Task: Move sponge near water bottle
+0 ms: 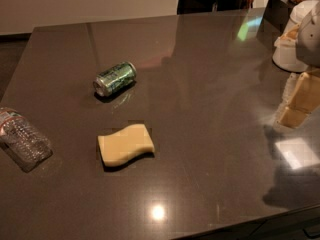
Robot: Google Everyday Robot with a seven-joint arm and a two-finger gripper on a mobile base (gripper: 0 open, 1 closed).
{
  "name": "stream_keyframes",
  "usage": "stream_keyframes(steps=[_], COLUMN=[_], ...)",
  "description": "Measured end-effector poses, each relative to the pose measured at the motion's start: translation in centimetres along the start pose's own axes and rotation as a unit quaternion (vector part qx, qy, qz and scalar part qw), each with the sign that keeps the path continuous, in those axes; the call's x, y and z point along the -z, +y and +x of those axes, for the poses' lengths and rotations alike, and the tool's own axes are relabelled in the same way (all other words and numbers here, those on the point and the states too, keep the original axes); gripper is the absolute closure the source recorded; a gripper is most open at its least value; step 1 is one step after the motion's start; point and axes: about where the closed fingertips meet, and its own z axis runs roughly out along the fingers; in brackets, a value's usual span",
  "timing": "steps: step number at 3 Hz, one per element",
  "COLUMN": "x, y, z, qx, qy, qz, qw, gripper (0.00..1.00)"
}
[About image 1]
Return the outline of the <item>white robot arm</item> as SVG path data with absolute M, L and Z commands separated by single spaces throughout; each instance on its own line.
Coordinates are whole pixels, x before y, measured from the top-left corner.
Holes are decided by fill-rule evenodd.
M 274 46 L 273 62 L 290 72 L 274 127 L 296 129 L 320 106 L 320 3 L 295 6 Z

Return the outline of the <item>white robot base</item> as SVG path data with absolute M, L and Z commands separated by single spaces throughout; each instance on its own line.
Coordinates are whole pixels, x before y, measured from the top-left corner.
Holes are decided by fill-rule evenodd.
M 285 32 L 289 31 L 293 26 L 300 23 L 303 18 L 314 8 L 320 0 L 306 0 L 296 5 L 289 16 L 289 20 L 285 27 Z

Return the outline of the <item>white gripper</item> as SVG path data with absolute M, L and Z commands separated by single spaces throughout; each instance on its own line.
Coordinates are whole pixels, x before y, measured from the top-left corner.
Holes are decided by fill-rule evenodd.
M 281 69 L 302 73 L 307 65 L 296 57 L 296 39 L 300 25 L 295 24 L 285 31 L 274 42 L 275 52 L 273 62 Z M 288 128 L 298 128 L 320 105 L 320 76 L 317 74 L 302 73 L 293 93 L 290 96 L 288 106 L 280 113 L 277 122 Z

